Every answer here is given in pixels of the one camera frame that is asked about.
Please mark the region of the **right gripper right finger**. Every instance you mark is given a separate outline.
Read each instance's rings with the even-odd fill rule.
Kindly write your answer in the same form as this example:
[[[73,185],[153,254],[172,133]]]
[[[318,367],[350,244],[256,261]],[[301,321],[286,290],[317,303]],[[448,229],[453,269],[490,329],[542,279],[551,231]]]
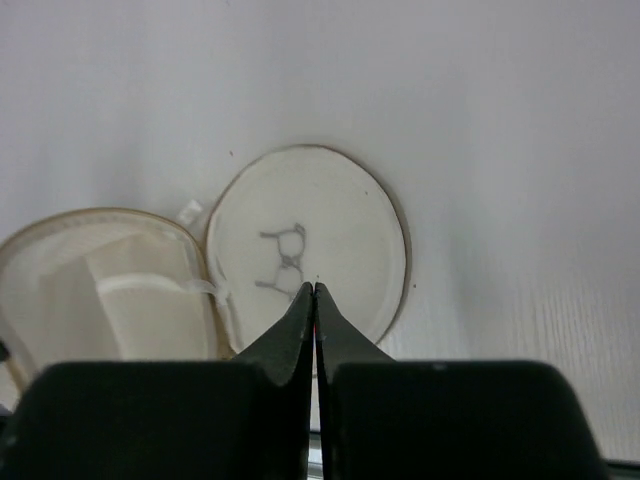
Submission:
[[[604,479],[565,377],[537,361],[399,361],[314,292],[328,479]]]

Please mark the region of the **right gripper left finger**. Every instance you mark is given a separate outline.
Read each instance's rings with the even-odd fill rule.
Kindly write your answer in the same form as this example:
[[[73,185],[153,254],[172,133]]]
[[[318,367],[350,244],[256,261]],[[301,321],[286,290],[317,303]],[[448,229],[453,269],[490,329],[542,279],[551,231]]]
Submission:
[[[227,361],[67,362],[1,435],[5,479],[302,479],[313,289]]]

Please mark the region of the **beige round laundry bag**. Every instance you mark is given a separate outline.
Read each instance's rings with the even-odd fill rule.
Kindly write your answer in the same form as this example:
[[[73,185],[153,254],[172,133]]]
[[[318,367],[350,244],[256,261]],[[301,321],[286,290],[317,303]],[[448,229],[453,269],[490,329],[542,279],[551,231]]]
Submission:
[[[337,293],[378,342],[410,262],[389,194],[321,146],[268,153],[210,208],[175,220],[124,208],[68,211],[1,246],[1,343],[18,390],[66,361],[227,359],[279,320],[304,283]]]

